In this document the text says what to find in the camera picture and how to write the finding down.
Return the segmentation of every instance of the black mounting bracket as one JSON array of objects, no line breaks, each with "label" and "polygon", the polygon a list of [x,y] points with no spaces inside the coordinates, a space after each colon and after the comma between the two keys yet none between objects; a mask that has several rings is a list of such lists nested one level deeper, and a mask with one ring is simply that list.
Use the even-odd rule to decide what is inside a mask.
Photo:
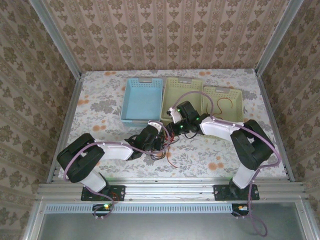
[{"label": "black mounting bracket", "polygon": [[[215,201],[248,201],[249,186],[241,189],[240,194],[236,197],[232,194],[229,184],[217,184],[213,185],[213,194]],[[252,185],[251,199],[260,199],[258,187],[255,184]]]}]

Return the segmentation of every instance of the table surface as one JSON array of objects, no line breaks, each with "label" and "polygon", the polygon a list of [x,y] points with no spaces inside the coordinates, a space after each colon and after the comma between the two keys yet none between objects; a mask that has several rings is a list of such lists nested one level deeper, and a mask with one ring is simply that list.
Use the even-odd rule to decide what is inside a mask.
[{"label": "table surface", "polygon": [[[256,120],[275,144],[275,137],[258,81],[253,69],[208,70],[139,70],[92,71],[84,77],[71,126],[68,144],[84,133],[104,141],[122,141],[141,132],[140,127],[126,127],[121,122],[121,109],[127,78],[185,77],[203,79],[204,86],[219,86],[242,90],[243,117]],[[149,156],[132,160],[100,160],[95,170],[106,178],[231,178],[240,161],[231,142],[220,138],[183,135],[170,147],[167,158],[153,161]],[[268,160],[275,162],[274,154]],[[264,168],[259,177],[285,178],[283,164]]]}]

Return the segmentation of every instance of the floral wallpaper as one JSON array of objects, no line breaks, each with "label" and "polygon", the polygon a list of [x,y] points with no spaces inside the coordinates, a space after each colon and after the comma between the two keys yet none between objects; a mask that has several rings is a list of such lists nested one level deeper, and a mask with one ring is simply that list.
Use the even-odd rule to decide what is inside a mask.
[{"label": "floral wallpaper", "polygon": [[47,180],[75,80],[27,0],[0,1],[0,239],[18,240]]},{"label": "floral wallpaper", "polygon": [[305,0],[262,74],[297,181],[320,225],[320,1]]},{"label": "floral wallpaper", "polygon": [[289,0],[44,0],[85,71],[255,68]]}]

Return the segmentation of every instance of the yellow plastic basket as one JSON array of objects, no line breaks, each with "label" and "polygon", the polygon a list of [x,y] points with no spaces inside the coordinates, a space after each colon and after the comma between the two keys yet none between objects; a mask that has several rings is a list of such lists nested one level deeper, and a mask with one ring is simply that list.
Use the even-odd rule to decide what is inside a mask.
[{"label": "yellow plastic basket", "polygon": [[[213,100],[213,115],[223,120],[242,123],[243,101],[242,91],[227,87],[205,86],[203,92],[208,94]],[[203,96],[201,114],[210,113],[211,103],[207,97]]]}]

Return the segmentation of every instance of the aluminum frame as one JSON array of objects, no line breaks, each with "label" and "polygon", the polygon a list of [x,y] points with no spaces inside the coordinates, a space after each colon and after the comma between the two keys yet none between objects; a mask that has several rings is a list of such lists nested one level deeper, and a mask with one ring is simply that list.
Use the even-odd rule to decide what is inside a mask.
[{"label": "aluminum frame", "polygon": [[54,44],[61,53],[65,63],[72,72],[74,78],[78,80],[81,76],[81,70],[78,66],[77,61],[74,58],[74,55],[69,50],[65,40],[60,34],[54,20],[52,19],[48,9],[46,8],[43,0],[30,0],[32,7],[34,8],[36,14],[39,16],[41,22],[43,23],[45,29],[52,38]]},{"label": "aluminum frame", "polygon": [[304,0],[291,0],[285,9],[282,18],[280,19],[272,37],[263,51],[261,58],[256,66],[257,73],[262,75],[266,69],[268,63],[270,62],[272,56],[274,55],[276,49],[278,48],[282,38],[286,34],[291,22],[295,18],[299,8],[301,7]]},{"label": "aluminum frame", "polygon": [[268,114],[268,117],[269,117],[269,120],[270,120],[270,124],[271,124],[272,130],[273,130],[273,133],[274,133],[274,138],[275,138],[279,153],[280,153],[280,155],[282,157],[282,162],[284,163],[284,168],[286,169],[286,173],[287,173],[287,175],[289,177],[289,180],[291,182],[294,182],[295,181],[295,177],[294,177],[294,174],[292,172],[292,169],[291,169],[291,166],[290,166],[290,163],[289,163],[289,159],[288,159],[288,156],[287,156],[287,153],[286,153],[286,150],[285,150],[284,143],[282,142],[282,139],[281,139],[281,136],[280,136],[280,132],[279,132],[279,129],[278,129],[278,126],[277,126],[277,122],[276,122],[274,113],[272,111],[272,108],[271,108],[271,105],[270,105],[270,101],[269,101],[269,98],[268,98],[268,94],[267,94],[267,91],[265,89],[263,80],[262,80],[262,78],[261,78],[261,76],[259,74],[256,75],[256,78],[257,78],[258,85],[259,85],[259,88],[260,88],[260,91],[261,91],[261,95],[262,95],[262,99],[263,99],[264,105],[266,107],[266,112]]},{"label": "aluminum frame", "polygon": [[86,75],[84,74],[81,76],[81,78],[78,81],[75,82],[73,93],[72,93],[72,96],[70,99],[70,104],[69,104],[68,110],[65,115],[65,119],[64,119],[64,123],[63,123],[62,130],[60,133],[60,137],[59,137],[59,140],[58,140],[55,152],[54,152],[53,161],[52,161],[50,171],[49,171],[49,174],[48,174],[48,177],[46,180],[47,183],[52,182],[55,169],[58,166],[57,156],[67,145],[67,141],[68,141],[69,134],[71,131],[72,122],[73,122],[76,108],[77,108],[77,103],[78,103],[78,100],[80,97],[80,93],[82,90],[82,85],[85,80],[85,77],[86,77]]},{"label": "aluminum frame", "polygon": [[[111,185],[125,185],[126,197],[122,205],[135,204],[202,204],[204,207],[214,203],[232,204],[246,203],[246,201],[215,201],[213,185],[228,184],[225,178],[212,178],[206,180],[182,179],[181,183],[172,178],[165,179],[132,179],[114,180]],[[319,239],[319,230],[315,227],[315,219],[310,214],[310,205],[307,202],[307,194],[303,183],[289,182],[285,179],[257,179],[255,181],[259,189],[260,200],[254,204],[262,203],[295,203],[301,225],[308,240]],[[81,201],[83,185],[77,183],[52,183],[40,184],[36,203],[33,207],[24,240],[38,238],[46,207],[48,204],[104,204],[105,201]]]}]

